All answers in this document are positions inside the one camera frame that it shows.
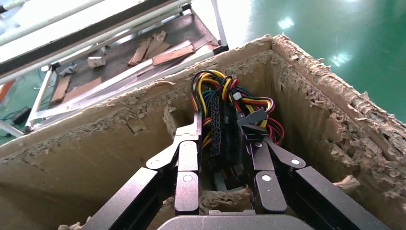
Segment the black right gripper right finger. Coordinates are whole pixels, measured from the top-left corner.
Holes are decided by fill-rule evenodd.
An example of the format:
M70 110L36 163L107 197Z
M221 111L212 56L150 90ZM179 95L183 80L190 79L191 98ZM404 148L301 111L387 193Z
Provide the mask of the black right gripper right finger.
M282 216L309 230L384 230L374 215L305 161L276 145L267 130L236 114L242 158L257 214Z

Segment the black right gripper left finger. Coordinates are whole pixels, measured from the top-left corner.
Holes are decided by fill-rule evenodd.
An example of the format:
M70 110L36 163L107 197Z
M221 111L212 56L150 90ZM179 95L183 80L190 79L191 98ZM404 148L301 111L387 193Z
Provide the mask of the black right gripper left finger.
M146 162L91 218L84 230L145 230L169 197L177 215L199 214L202 114L176 129L173 143Z

